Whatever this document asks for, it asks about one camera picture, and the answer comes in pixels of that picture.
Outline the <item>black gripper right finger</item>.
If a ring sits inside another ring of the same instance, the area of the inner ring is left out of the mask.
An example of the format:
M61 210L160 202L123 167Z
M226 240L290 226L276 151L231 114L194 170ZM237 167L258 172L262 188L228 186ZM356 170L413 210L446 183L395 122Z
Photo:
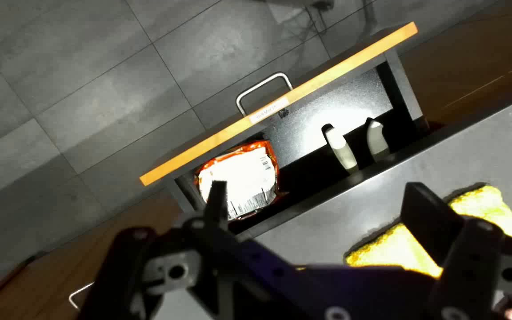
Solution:
M420 181L406 185L400 220L438 265L445 263L464 226L464 218Z

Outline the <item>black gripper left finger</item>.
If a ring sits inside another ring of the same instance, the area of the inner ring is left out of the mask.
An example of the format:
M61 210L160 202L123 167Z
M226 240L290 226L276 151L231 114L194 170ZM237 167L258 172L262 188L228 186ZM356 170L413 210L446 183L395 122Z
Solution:
M215 179L212 183L206 206L205 220L221 229L228 229L228 183Z

